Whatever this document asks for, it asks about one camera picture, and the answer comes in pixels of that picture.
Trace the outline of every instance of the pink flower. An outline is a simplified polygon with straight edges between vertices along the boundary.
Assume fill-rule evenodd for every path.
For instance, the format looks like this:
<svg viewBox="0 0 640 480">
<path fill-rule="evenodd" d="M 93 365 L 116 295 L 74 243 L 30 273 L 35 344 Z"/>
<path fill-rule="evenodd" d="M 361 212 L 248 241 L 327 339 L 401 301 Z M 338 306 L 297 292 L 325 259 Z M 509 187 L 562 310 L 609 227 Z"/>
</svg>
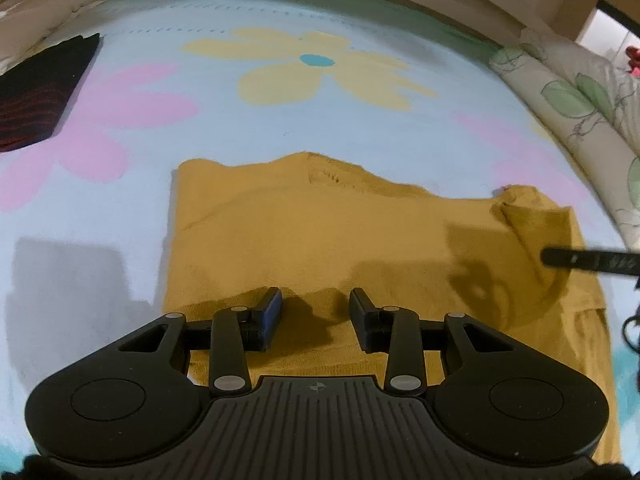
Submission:
<svg viewBox="0 0 640 480">
<path fill-rule="evenodd" d="M 534 186 L 558 205 L 575 208 L 581 208 L 590 197 L 578 176 L 569 176 L 558 169 L 557 153 L 531 142 L 514 126 L 497 118 L 469 114 L 456 114 L 454 118 L 504 154 L 493 167 L 495 187 Z"/>
<path fill-rule="evenodd" d="M 14 211 L 30 202 L 56 163 L 91 182 L 120 178 L 127 171 L 127 152 L 106 128 L 154 128 L 198 112 L 185 97 L 137 89 L 170 76 L 176 69 L 160 64 L 133 65 L 111 74 L 92 69 L 78 99 L 69 104 L 71 112 L 58 134 L 18 150 L 0 173 L 0 212 Z"/>
</svg>

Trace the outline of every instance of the bed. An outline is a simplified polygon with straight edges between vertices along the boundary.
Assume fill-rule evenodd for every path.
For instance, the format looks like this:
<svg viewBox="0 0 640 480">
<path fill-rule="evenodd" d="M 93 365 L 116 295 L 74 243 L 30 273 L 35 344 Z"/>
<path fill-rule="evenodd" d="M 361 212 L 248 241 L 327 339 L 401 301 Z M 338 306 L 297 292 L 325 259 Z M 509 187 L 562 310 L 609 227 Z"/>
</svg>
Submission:
<svg viewBox="0 0 640 480">
<path fill-rule="evenodd" d="M 44 148 L 0 154 L 0 182 L 28 183 L 0 188 L 0 469 L 33 452 L 22 410 L 40 380 L 161 315 L 172 172 L 185 160 L 318 152 L 451 198 L 532 185 L 575 209 L 588 246 L 624 248 L 590 184 L 487 67 L 497 45 L 418 10 L 383 0 L 111 0 L 42 47 L 96 32 L 100 50 L 57 134 Z M 300 50 L 322 33 L 331 58 Z M 354 51 L 388 56 L 400 91 L 304 75 L 283 88 L 287 57 L 274 44 L 344 70 Z M 74 124 L 91 135 L 69 135 Z M 638 470 L 638 363 L 619 334 L 640 296 L 633 280 L 600 282 L 623 459 Z"/>
</svg>

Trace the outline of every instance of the red object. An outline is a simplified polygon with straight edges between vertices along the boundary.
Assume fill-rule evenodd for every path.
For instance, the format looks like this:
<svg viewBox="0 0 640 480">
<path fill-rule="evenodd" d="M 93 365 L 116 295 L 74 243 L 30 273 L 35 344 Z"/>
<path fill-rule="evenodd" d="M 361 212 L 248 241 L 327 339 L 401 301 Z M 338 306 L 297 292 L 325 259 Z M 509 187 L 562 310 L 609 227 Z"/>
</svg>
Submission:
<svg viewBox="0 0 640 480">
<path fill-rule="evenodd" d="M 631 75 L 640 76 L 640 50 L 635 46 L 628 46 L 625 50 L 626 56 L 629 58 L 629 68 Z"/>
</svg>

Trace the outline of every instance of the black cable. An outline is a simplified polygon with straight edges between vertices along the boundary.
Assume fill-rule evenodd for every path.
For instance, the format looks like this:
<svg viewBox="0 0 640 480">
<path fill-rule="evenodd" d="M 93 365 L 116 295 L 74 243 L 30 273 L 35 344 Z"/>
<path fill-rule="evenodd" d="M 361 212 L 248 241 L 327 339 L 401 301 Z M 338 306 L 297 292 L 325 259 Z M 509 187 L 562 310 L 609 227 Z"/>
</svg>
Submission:
<svg viewBox="0 0 640 480">
<path fill-rule="evenodd" d="M 631 316 L 622 324 L 622 339 L 625 341 L 626 345 L 631 349 L 632 352 L 640 355 L 640 338 L 638 343 L 633 343 L 629 337 L 629 334 L 626 332 L 626 329 L 634 323 L 635 325 L 640 324 L 640 314 L 636 314 L 635 316 Z"/>
</svg>

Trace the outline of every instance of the yellow cloth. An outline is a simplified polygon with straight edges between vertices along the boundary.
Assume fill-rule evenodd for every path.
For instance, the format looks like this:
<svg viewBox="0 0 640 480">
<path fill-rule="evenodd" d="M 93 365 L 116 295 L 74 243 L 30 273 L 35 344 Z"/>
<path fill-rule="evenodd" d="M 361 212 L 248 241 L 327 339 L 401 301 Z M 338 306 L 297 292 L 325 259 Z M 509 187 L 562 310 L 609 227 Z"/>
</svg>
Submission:
<svg viewBox="0 0 640 480">
<path fill-rule="evenodd" d="M 572 211 L 532 187 L 452 200 L 313 153 L 235 168 L 189 160 L 178 169 L 164 309 L 209 319 L 279 286 L 284 310 L 271 349 L 247 354 L 254 381 L 261 374 L 382 381 L 386 356 L 361 352 L 349 322 L 355 286 L 374 304 L 410 308 L 421 319 L 466 312 L 595 381 L 610 407 L 595 458 L 616 461 L 602 292 L 593 275 L 543 267 L 547 244 L 583 241 Z M 439 383 L 437 352 L 425 356 L 430 384 Z M 195 354 L 192 375 L 206 381 L 206 366 Z"/>
</svg>

